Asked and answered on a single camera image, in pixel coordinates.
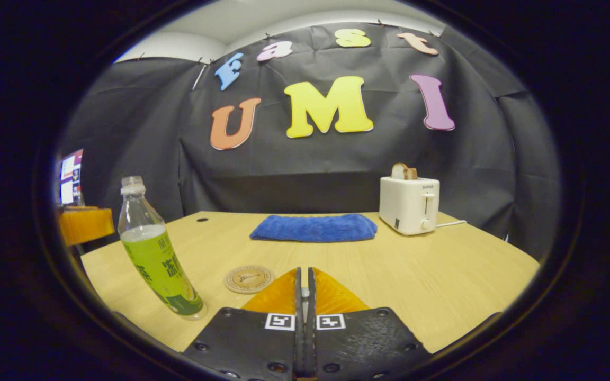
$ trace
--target table surface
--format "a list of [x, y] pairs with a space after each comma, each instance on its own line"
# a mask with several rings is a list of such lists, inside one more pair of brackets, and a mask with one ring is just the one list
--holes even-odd
[[[209, 307], [199, 321], [181, 319], [164, 306], [140, 278], [121, 242], [91, 251], [82, 261], [95, 291], [110, 309], [177, 351], [188, 347], [218, 309], [240, 308], [254, 296], [235, 294], [223, 285], [225, 275], [239, 266], [265, 266], [277, 277], [300, 266], [303, 287], [307, 268], [317, 267], [369, 307], [393, 309], [429, 352], [503, 311], [539, 266], [523, 251], [469, 224], [407, 237], [385, 224], [377, 212], [361, 214], [378, 225], [374, 239], [251, 240], [249, 234], [268, 214], [198, 212], [169, 222], [166, 226], [180, 265]], [[438, 216], [439, 224], [453, 221], [446, 214]]]

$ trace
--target wooden coaster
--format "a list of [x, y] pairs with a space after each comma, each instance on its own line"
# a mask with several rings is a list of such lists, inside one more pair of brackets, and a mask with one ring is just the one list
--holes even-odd
[[274, 280], [274, 273], [261, 266], [237, 267], [225, 275], [224, 283], [231, 292], [256, 294]]

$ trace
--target orange object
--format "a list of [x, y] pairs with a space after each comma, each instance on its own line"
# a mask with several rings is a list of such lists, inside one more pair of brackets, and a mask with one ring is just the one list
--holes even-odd
[[[318, 268], [315, 273], [315, 313], [352, 313], [369, 309], [344, 285]], [[285, 273], [244, 304], [242, 309], [257, 313], [295, 314], [295, 273]]]
[[111, 209], [73, 207], [61, 213], [58, 224], [67, 246], [93, 241], [114, 233]]
[[280, 276], [241, 308], [257, 313], [295, 314], [295, 272], [294, 268]]
[[312, 268], [315, 272], [315, 313], [353, 313], [369, 309], [344, 285], [333, 279], [319, 268]]

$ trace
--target folded towel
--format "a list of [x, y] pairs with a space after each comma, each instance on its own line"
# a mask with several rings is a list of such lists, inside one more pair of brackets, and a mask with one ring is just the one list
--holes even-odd
[[343, 242], [375, 236], [378, 227], [361, 214], [334, 217], [281, 217], [270, 215], [251, 233], [266, 241]]

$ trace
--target computer monitor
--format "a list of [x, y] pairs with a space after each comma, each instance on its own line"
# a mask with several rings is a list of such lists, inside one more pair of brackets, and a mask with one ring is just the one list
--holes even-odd
[[60, 166], [60, 203], [62, 205], [77, 202], [83, 154], [83, 149], [77, 150], [67, 155], [58, 164]]

